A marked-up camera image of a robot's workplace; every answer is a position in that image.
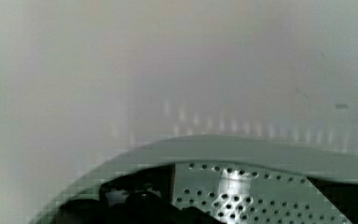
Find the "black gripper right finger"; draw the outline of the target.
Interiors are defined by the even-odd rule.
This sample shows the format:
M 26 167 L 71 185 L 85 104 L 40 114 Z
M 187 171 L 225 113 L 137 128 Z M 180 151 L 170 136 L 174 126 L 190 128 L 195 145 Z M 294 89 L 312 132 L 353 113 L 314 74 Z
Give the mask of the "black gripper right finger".
M 358 185 L 309 177 L 314 185 L 352 224 L 358 224 Z

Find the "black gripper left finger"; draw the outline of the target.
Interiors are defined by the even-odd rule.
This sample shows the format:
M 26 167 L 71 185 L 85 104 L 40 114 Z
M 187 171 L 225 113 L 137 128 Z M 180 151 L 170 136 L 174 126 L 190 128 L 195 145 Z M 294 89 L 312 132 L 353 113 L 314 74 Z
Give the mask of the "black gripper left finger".
M 97 199 L 60 206 L 55 224 L 223 224 L 199 208 L 172 204 L 173 165 L 148 168 L 110 180 Z

